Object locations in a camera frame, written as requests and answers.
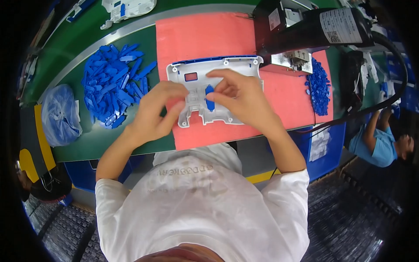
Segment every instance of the blue plastic part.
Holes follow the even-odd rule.
[[[128,101],[130,104],[134,102],[134,99],[127,93],[125,93],[123,90],[119,89],[116,93],[116,98],[122,101]]]
[[[126,44],[121,52],[112,44],[102,46],[87,59],[81,83],[85,89],[84,102],[91,114],[92,123],[97,118],[103,128],[119,126],[126,119],[123,113],[127,107],[133,103],[139,104],[148,92],[145,76],[156,67],[157,62],[154,61],[136,75],[142,63],[142,59],[138,57],[144,55],[143,52],[135,50],[138,46],[134,44],[129,47]],[[135,61],[132,68],[127,65],[131,61]],[[140,80],[140,88],[136,83],[129,81],[133,76]]]
[[[147,83],[147,77],[143,77],[141,79],[141,86],[142,86],[142,93],[146,95],[148,93],[148,83]]]
[[[198,62],[204,62],[204,61],[223,60],[225,58],[235,58],[235,57],[248,57],[248,58],[254,58],[254,59],[258,58],[257,55],[226,55],[226,56],[221,56],[221,57],[206,57],[206,58],[199,58],[199,59],[182,60],[178,62],[173,62],[172,65],[192,64],[192,63],[198,63]]]
[[[212,87],[212,85],[208,85],[207,88],[205,89],[205,95],[214,92],[214,88]],[[207,100],[205,99],[205,101],[207,102],[207,108],[208,110],[210,110],[211,112],[214,111],[215,109],[215,103],[213,101]]]
[[[122,122],[126,119],[126,117],[127,116],[124,115],[124,114],[120,115],[119,118],[112,123],[112,128],[114,129],[114,128],[117,128],[118,126],[120,126],[122,124]]]
[[[85,89],[85,90],[87,90],[87,91],[89,91],[89,92],[94,92],[94,91],[96,91],[96,89],[95,89],[94,87],[91,87],[91,86],[88,86],[88,85],[85,85],[85,86],[84,86],[84,89]]]
[[[126,84],[127,84],[127,82],[128,82],[128,79],[129,79],[129,74],[126,74],[126,75],[124,76],[124,79],[122,79],[122,83],[121,83],[121,85],[119,86],[119,89],[124,89],[124,88],[125,88],[125,86],[126,86]]]
[[[128,73],[129,67],[122,69],[119,73],[117,73],[113,78],[112,82],[118,81],[121,77],[123,77],[126,73]]]
[[[105,126],[109,126],[110,124],[112,124],[112,122],[113,121],[115,121],[116,120],[116,115],[115,114],[113,114],[113,115],[111,115],[109,118],[108,118],[108,120],[106,120],[106,122],[105,122]]]
[[[157,61],[151,62],[151,64],[149,64],[148,66],[146,66],[138,75],[135,75],[134,77],[132,77],[132,79],[138,81],[141,78],[145,77],[148,73],[150,73],[151,70],[153,70],[153,68],[155,68],[157,66]]]
[[[124,57],[121,57],[119,60],[121,61],[121,62],[126,62],[126,61],[134,61],[134,60],[136,60],[137,59],[137,57],[136,56],[133,56],[133,55],[126,55],[126,56],[124,56]]]
[[[101,47],[99,47],[99,50],[104,51],[104,52],[108,52],[108,51],[111,50],[111,48],[108,47],[108,46],[101,46]]]
[[[105,68],[105,70],[104,70],[104,72],[105,73],[108,73],[108,74],[116,74],[117,72],[118,72],[118,69],[116,69],[116,68]]]
[[[128,53],[128,55],[133,55],[133,56],[136,56],[136,57],[142,57],[144,55],[144,53],[141,52],[141,51],[131,51],[131,52]]]
[[[118,49],[113,44],[110,44],[109,47],[111,48],[111,51],[114,54],[118,54],[119,53]]]
[[[138,88],[136,83],[131,82],[131,87],[140,99],[144,96],[142,91]]]
[[[125,56],[126,54],[128,54],[129,52],[135,50],[137,47],[139,46],[139,44],[133,44],[132,46],[128,47],[125,51],[121,52],[121,56]]]
[[[105,94],[106,92],[109,92],[110,90],[114,89],[115,87],[116,87],[116,84],[111,84],[111,85],[105,86],[101,90],[101,94]]]
[[[131,68],[131,71],[129,72],[129,78],[131,79],[134,75],[135,75],[135,73],[137,72],[137,70],[138,70],[138,68],[140,67],[140,65],[141,65],[141,62],[142,62],[142,59],[140,58],[140,59],[138,59],[137,61],[135,61],[135,64],[134,64],[134,66]]]
[[[306,86],[309,87],[311,94],[311,104],[314,112],[319,116],[328,114],[328,104],[330,101],[330,81],[327,79],[327,74],[324,71],[321,63],[317,62],[314,58],[311,60],[313,67],[313,74],[307,75]]]
[[[125,15],[125,4],[121,5],[121,17]]]
[[[138,96],[134,96],[134,100],[136,104],[140,104],[140,98]]]

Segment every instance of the rectangular opening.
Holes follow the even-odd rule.
[[[196,80],[198,80],[197,72],[185,74],[185,82],[196,81]]]

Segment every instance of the label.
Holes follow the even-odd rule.
[[[362,43],[362,38],[350,8],[323,12],[320,14],[320,22],[329,43]]]
[[[281,23],[281,20],[279,18],[279,12],[278,12],[278,8],[275,8],[275,10],[268,16],[269,18],[269,28],[271,29],[271,31],[279,26],[279,24]]]

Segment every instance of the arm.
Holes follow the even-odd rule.
[[[380,120],[378,120],[377,128],[379,130],[385,132],[387,128],[390,127],[388,119],[390,118],[391,114],[391,107],[387,107],[386,109],[384,109],[384,112],[381,114]]]
[[[213,70],[207,77],[223,78],[214,93],[207,95],[207,99],[225,106],[241,122],[265,135],[281,173],[306,169],[304,157],[288,135],[280,117],[270,107],[258,78],[244,76],[230,69]]]
[[[364,134],[362,135],[362,140],[364,141],[371,154],[374,152],[375,144],[377,142],[377,139],[374,137],[374,130],[375,126],[377,125],[379,115],[380,111],[375,111],[370,121],[368,122],[367,127],[365,128]]]
[[[182,84],[162,81],[145,95],[138,107],[134,121],[125,127],[122,134],[105,151],[96,170],[96,181],[117,180],[132,151],[146,142],[159,139],[170,133],[182,109],[184,100],[175,104],[163,118],[164,105],[171,98],[185,98],[188,90]]]

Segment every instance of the clear plastic bag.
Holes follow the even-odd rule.
[[[45,93],[41,109],[42,128],[52,147],[69,145],[81,134],[78,106],[68,85],[59,85]]]

